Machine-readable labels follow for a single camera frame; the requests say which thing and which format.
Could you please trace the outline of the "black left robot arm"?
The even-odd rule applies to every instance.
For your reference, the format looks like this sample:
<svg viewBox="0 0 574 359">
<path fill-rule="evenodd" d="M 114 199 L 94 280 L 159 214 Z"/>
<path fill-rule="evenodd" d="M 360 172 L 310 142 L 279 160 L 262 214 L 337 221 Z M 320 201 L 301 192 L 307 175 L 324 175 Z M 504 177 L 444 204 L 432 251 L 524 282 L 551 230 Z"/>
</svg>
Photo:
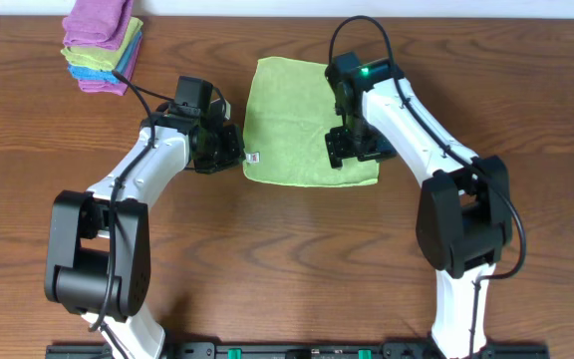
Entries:
<svg viewBox="0 0 574 359">
<path fill-rule="evenodd" d="M 160 358 L 165 331 L 149 311 L 149 212 L 185 170 L 211 175 L 240 165 L 244 143 L 230 104 L 206 80 L 179 77 L 173 97 L 148 109 L 119 164 L 84 191 L 53 203 L 44 290 L 82 317 L 102 344 L 57 344 L 49 358 Z"/>
</svg>

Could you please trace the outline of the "light green microfiber cloth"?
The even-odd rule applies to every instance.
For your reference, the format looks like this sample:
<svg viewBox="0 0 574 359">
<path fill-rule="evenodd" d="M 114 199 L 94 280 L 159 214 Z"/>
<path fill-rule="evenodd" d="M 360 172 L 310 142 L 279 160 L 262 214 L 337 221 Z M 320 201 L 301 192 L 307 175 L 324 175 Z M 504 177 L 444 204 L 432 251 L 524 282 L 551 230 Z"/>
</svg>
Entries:
<svg viewBox="0 0 574 359">
<path fill-rule="evenodd" d="M 257 61 L 243 126 L 245 176 L 299 187 L 349 187 L 378 182 L 379 165 L 330 165 L 325 135 L 342 125 L 323 64 L 284 57 Z"/>
</svg>

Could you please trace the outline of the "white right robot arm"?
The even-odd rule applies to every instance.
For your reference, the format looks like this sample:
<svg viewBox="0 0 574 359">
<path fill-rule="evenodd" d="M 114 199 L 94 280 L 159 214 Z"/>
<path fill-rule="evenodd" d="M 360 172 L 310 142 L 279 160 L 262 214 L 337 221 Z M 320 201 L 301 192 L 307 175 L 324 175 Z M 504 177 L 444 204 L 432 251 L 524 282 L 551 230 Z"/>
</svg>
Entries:
<svg viewBox="0 0 574 359">
<path fill-rule="evenodd" d="M 325 136 L 331 167 L 351 158 L 399 157 L 411 170 L 421 188 L 416 237 L 436 274 L 431 338 L 445 358 L 472 357 L 486 344 L 487 286 L 480 279 L 494 272 L 512 237 L 502 200 L 508 194 L 506 166 L 456 140 L 390 60 L 364 64 L 345 53 L 331 60 L 324 75 L 343 122 Z"/>
</svg>

